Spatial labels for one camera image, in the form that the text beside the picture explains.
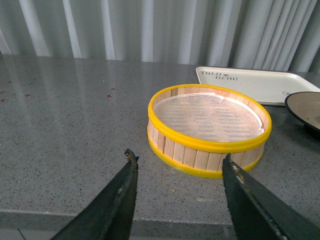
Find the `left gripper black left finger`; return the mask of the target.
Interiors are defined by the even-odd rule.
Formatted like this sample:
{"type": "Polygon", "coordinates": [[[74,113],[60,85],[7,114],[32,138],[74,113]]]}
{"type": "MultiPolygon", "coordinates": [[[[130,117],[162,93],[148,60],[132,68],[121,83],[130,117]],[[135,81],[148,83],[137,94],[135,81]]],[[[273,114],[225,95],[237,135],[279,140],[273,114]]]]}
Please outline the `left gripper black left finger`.
{"type": "Polygon", "coordinates": [[[135,211],[138,157],[127,149],[128,162],[54,240],[128,240],[135,211]]]}

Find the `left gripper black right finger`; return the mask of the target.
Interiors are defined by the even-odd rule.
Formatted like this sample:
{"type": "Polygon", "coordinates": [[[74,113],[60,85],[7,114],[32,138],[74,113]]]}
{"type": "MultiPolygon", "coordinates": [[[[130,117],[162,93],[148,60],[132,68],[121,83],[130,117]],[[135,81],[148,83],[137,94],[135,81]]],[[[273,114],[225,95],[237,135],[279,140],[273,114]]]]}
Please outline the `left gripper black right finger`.
{"type": "Polygon", "coordinates": [[[320,229],[250,176],[227,154],[222,176],[239,240],[318,240],[320,229]]]}

